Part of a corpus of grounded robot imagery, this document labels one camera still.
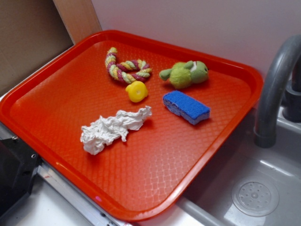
yellow rubber toy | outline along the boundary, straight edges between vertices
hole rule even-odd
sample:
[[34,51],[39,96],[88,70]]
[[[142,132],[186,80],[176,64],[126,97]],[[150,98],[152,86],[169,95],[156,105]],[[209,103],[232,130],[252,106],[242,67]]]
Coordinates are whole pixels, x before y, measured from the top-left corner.
[[126,92],[128,92],[128,97],[134,103],[142,101],[148,95],[146,86],[141,81],[134,81],[132,84],[128,85]]

tissue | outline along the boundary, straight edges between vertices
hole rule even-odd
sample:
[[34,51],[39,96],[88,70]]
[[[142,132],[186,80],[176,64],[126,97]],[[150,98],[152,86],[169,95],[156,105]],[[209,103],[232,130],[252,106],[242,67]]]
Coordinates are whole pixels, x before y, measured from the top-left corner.
[[84,150],[96,155],[119,137],[126,142],[128,130],[139,130],[148,116],[151,116],[150,106],[140,108],[136,113],[119,110],[115,117],[100,116],[89,127],[81,127],[80,141],[84,144]]

green plush toy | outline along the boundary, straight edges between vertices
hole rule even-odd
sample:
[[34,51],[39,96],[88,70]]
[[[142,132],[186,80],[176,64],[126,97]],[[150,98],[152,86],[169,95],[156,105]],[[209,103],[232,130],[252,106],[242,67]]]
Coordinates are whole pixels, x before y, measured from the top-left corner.
[[170,83],[176,89],[183,89],[191,84],[201,83],[208,79],[208,68],[201,61],[178,62],[171,69],[162,70],[160,78]]

twisted rope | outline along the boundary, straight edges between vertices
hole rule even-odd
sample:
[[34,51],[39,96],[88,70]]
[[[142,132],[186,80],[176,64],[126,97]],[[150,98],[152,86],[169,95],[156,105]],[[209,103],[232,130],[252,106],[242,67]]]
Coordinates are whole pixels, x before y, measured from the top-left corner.
[[[145,82],[148,77],[150,77],[151,68],[150,65],[147,64],[143,60],[127,60],[126,62],[122,62],[120,64],[116,63],[117,57],[117,49],[112,47],[106,56],[105,66],[107,68],[110,76],[118,80],[122,83],[131,84],[134,81],[142,81]],[[128,74],[128,71],[139,70],[136,73]]]

sink drain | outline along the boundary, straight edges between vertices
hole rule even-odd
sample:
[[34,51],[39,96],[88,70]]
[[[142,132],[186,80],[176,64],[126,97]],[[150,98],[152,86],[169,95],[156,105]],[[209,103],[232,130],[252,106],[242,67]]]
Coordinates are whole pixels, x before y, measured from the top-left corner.
[[279,194],[276,187],[263,178],[247,177],[234,185],[232,200],[241,212],[253,217],[262,217],[276,209]]

